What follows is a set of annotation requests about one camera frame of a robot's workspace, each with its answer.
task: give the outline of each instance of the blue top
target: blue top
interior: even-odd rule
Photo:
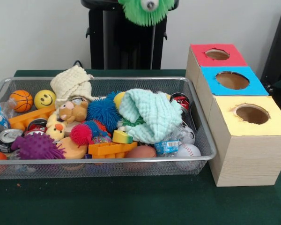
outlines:
[[[214,95],[268,95],[258,77],[250,67],[201,67],[209,88]],[[249,86],[244,89],[234,90],[221,85],[216,76],[223,72],[241,74],[249,80]]]

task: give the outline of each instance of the red top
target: red top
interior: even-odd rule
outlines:
[[[248,64],[243,59],[240,52],[234,45],[212,44],[212,45],[191,45],[192,51],[199,66],[203,67],[247,67]],[[209,50],[222,50],[229,54],[226,60],[215,60],[206,55]]]

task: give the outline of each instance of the wire mesh basket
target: wire mesh basket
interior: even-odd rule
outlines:
[[[32,96],[50,88],[50,77],[18,77],[0,83],[0,102],[8,100],[15,90],[26,90]],[[97,77],[91,80],[92,95],[105,96],[111,91],[133,88],[162,91],[168,94],[182,92],[191,102],[191,114],[184,121],[196,135],[195,145],[200,157],[157,157],[119,159],[55,159],[55,160],[2,160],[0,179],[72,178],[103,176],[197,175],[206,162],[216,155],[206,118],[193,84],[182,77]]]

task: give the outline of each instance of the orange lego brick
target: orange lego brick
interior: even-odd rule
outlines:
[[[124,158],[125,152],[137,147],[137,142],[131,144],[102,143],[89,145],[89,154],[92,158],[104,156],[104,158]]]
[[[26,127],[34,119],[43,118],[47,120],[54,111],[55,111],[55,106],[51,105],[46,108],[38,109],[20,116],[10,118],[9,122],[12,129],[20,129],[24,132]]]

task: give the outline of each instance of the basketball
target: basketball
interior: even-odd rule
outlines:
[[[9,98],[13,98],[16,105],[14,106],[14,110],[17,113],[24,113],[31,109],[33,100],[31,94],[29,94],[25,90],[16,90],[14,91]]]

